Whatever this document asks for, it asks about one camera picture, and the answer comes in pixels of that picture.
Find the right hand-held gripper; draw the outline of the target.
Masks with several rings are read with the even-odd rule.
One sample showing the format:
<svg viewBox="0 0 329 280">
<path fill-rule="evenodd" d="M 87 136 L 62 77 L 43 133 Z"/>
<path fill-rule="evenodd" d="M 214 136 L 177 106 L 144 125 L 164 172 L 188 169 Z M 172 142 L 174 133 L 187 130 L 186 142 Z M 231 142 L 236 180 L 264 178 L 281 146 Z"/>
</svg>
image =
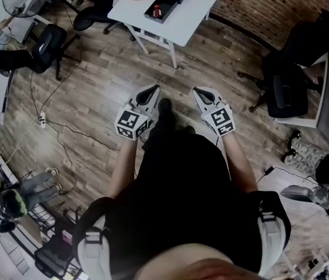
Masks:
<svg viewBox="0 0 329 280">
<path fill-rule="evenodd" d="M 193 88 L 192 93 L 202 112 L 202 120 L 218 137 L 235 131 L 232 109 L 225 100 L 222 100 L 222 96 L 217 90 L 211 87 L 198 86 Z M 205 101 L 219 102 L 208 109 L 208 104 Z"/>
</svg>

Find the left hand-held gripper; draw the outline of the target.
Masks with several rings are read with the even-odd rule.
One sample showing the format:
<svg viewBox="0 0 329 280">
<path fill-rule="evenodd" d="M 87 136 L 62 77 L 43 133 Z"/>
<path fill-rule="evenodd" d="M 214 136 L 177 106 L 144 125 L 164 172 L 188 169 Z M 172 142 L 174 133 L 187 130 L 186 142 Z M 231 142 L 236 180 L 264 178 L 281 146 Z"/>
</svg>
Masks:
<svg viewBox="0 0 329 280">
<path fill-rule="evenodd" d="M 154 123 L 152 115 L 160 93 L 159 85 L 140 87 L 118 110 L 114 121 L 117 135 L 136 141 Z"/>
</svg>

